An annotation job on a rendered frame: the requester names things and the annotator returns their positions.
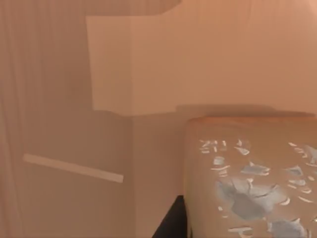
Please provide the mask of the salmon-coloured box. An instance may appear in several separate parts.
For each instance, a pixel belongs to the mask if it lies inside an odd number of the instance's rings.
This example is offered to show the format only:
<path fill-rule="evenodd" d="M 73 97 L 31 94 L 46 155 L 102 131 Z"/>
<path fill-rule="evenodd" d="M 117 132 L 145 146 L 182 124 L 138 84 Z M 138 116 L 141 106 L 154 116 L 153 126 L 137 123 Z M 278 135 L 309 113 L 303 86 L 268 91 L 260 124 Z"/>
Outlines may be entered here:
<path fill-rule="evenodd" d="M 317 118 L 317 0 L 0 0 L 0 238 L 152 238 L 205 117 Z"/>

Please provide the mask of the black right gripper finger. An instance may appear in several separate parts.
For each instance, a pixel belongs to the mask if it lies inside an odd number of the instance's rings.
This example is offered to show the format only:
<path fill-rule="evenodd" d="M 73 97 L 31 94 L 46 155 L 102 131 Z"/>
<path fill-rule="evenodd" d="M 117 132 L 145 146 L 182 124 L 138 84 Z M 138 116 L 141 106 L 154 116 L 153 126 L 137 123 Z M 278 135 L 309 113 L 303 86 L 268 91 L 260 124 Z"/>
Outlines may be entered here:
<path fill-rule="evenodd" d="M 176 197 L 152 238 L 188 238 L 187 213 L 183 195 Z"/>

